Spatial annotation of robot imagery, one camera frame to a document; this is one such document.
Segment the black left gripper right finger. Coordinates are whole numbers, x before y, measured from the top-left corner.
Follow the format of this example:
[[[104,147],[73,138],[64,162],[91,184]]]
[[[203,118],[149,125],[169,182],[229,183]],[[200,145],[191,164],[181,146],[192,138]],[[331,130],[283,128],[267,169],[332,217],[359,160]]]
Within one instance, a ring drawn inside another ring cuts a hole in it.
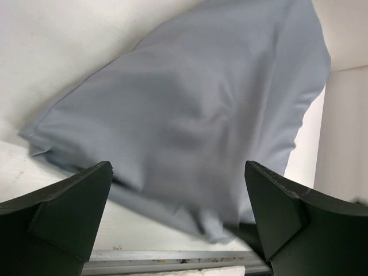
[[[323,194],[248,161],[259,246],[274,275],[367,275],[367,206]]]

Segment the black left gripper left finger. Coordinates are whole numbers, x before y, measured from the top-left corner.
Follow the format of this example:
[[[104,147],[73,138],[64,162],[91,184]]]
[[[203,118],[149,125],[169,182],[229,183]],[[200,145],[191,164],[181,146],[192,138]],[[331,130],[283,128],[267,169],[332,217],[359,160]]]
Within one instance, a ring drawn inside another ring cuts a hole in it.
[[[1,275],[81,275],[113,179],[101,162],[1,202]]]

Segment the grey pillowcase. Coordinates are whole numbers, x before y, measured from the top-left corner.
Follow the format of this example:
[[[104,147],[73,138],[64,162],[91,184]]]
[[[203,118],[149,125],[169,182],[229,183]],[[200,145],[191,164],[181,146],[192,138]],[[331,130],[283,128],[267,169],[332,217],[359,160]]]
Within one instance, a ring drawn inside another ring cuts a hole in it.
[[[74,174],[112,164],[111,199],[211,243],[253,223],[248,160],[284,174],[331,59],[311,1],[204,1],[65,90],[20,136]]]

